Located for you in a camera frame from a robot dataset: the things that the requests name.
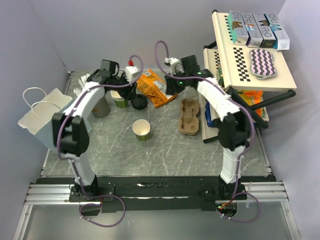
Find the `green paper coffee cup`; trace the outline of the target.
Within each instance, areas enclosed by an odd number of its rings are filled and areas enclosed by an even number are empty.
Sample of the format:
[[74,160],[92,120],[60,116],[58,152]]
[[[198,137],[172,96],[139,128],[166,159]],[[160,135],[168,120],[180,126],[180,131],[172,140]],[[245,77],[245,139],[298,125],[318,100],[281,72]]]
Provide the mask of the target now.
[[145,119],[138,119],[133,123],[132,131],[140,142],[145,142],[150,138],[150,123]]

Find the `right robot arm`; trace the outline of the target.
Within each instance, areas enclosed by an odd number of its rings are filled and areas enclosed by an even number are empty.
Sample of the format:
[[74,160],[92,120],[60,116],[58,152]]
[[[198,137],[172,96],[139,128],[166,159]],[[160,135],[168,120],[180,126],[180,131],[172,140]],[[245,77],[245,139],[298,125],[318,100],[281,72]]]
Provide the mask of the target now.
[[234,102],[222,89],[208,69],[200,69],[194,55],[181,59],[166,57],[164,64],[170,68],[165,76],[166,94],[174,95],[186,87],[193,87],[217,114],[213,124],[218,129],[217,138],[223,147],[220,177],[225,182],[218,187],[218,193],[223,199],[230,199],[236,193],[233,183],[241,177],[241,159],[254,133],[252,118],[243,106]]

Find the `white wrapped straws bundle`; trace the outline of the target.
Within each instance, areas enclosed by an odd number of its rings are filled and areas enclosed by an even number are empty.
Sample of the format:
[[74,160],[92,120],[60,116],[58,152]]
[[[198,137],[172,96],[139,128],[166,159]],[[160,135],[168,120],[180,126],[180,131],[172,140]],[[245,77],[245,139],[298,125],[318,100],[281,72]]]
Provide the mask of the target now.
[[85,84],[87,82],[88,77],[90,76],[90,74],[85,74],[83,76],[81,76],[80,78],[77,79],[77,82],[79,84],[79,87],[76,87],[73,89],[73,93],[78,97],[80,95],[80,93],[82,92],[83,88],[85,87]]

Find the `green small box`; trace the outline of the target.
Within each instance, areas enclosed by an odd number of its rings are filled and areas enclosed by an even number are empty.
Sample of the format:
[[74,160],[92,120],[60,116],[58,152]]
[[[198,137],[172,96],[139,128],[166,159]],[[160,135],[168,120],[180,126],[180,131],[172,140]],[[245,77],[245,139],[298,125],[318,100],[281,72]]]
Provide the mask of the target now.
[[221,66],[219,66],[217,69],[216,79],[218,81],[218,84],[223,87],[224,86],[224,78],[223,78],[223,72],[222,72]]

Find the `grey straw holder cup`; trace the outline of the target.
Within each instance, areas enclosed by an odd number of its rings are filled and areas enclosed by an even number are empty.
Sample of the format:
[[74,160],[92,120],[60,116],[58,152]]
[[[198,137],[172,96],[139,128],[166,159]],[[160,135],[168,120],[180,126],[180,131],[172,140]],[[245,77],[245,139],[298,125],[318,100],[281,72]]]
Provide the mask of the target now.
[[95,118],[104,118],[110,113],[111,109],[107,98],[103,96],[93,107],[91,113]]

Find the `stack of black cup lids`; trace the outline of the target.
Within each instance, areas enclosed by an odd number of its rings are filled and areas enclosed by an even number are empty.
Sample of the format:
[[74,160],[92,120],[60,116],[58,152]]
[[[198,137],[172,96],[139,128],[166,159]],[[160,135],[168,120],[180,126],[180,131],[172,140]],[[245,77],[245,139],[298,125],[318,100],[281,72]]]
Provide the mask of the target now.
[[143,110],[148,105],[147,97],[143,94],[137,94],[130,102],[132,107],[136,110]]

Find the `blue Doritos chip bag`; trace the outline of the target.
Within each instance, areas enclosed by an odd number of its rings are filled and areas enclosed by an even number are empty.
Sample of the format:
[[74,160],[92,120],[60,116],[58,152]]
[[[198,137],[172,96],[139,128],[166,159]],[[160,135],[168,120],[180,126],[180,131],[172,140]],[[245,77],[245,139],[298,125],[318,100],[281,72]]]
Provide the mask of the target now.
[[212,120],[212,117],[211,117],[211,110],[210,110],[210,103],[209,102],[205,103],[204,115],[205,115],[207,126],[209,128],[213,128],[214,127],[214,123],[213,123],[213,120]]

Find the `brown cardboard cup carrier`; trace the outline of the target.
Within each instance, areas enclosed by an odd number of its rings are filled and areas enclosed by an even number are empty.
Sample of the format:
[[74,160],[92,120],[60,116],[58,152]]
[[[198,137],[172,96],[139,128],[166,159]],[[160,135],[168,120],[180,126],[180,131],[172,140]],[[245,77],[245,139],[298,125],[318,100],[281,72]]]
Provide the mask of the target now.
[[178,130],[184,135],[194,136],[199,131],[199,102],[193,98],[184,98],[180,102]]

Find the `beige black shelf rack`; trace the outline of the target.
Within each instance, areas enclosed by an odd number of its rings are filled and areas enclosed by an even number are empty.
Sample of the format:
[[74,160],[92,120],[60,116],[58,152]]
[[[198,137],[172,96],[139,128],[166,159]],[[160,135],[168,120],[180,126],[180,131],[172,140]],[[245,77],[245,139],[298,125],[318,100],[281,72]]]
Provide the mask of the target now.
[[250,48],[234,45],[231,40],[230,28],[227,21],[228,14],[212,11],[211,18],[214,28],[215,41],[203,48],[204,66],[212,74],[216,74],[221,67],[224,87],[228,94],[237,98],[237,91],[280,92],[272,98],[264,98],[262,102],[252,105],[251,116],[256,125],[266,129],[269,119],[261,118],[256,110],[265,110],[267,106],[292,98],[296,95],[296,83],[291,75],[283,54],[269,48],[273,54],[273,62],[277,76],[267,80],[258,80],[250,73]]

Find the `orange chip bag on shelf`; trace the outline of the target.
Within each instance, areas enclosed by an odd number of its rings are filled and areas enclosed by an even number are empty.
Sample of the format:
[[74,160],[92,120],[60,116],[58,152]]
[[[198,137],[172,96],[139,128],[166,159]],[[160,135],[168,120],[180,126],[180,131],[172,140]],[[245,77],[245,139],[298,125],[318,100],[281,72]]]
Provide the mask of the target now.
[[[264,92],[261,90],[243,90],[243,94],[246,97],[245,100],[247,101],[249,106],[260,103],[263,98],[263,93]],[[257,109],[255,112],[262,118],[266,117],[263,108]]]

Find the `silver blue box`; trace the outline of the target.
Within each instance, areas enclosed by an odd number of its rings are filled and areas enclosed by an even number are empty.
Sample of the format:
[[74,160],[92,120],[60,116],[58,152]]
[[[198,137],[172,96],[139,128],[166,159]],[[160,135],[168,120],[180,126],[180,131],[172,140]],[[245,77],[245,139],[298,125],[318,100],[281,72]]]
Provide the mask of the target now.
[[248,41],[246,43],[246,46],[248,48],[259,48],[262,45],[263,37],[253,14],[242,12],[241,15],[248,33]]

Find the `pink black striped sponge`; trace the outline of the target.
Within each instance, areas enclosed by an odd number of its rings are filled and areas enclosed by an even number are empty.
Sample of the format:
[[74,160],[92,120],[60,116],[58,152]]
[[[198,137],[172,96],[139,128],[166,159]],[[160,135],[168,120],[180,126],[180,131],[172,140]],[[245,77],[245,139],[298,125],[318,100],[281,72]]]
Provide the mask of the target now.
[[255,48],[249,51],[250,73],[258,80],[267,80],[278,75],[274,64],[273,54],[263,48]]

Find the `blue white paper bag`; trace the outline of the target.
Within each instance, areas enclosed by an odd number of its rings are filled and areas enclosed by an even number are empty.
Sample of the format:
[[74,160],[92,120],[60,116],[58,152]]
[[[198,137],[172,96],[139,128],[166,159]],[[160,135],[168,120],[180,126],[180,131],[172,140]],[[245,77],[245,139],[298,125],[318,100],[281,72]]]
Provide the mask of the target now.
[[30,111],[18,125],[61,159],[87,160],[90,143],[87,118],[98,102],[99,91],[87,86],[76,99],[58,89],[44,95],[42,100],[29,105]]

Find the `black silver box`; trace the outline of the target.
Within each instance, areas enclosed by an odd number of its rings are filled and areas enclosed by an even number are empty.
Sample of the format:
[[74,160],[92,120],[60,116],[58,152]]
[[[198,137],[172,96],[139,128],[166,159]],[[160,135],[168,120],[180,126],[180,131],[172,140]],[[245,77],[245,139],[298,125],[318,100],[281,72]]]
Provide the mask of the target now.
[[267,19],[262,13],[253,13],[254,20],[257,24],[257,27],[262,35],[263,41],[261,44],[261,48],[273,48],[276,43],[276,37],[269,27]]

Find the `white blue box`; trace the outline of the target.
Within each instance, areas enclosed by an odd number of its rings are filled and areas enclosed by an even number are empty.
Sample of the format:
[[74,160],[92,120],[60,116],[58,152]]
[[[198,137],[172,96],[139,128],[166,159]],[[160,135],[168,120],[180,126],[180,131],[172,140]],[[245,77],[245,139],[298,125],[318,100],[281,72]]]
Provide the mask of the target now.
[[273,48],[277,51],[287,51],[290,49],[290,38],[281,24],[278,16],[274,13],[264,13],[268,26],[271,28],[276,41]]

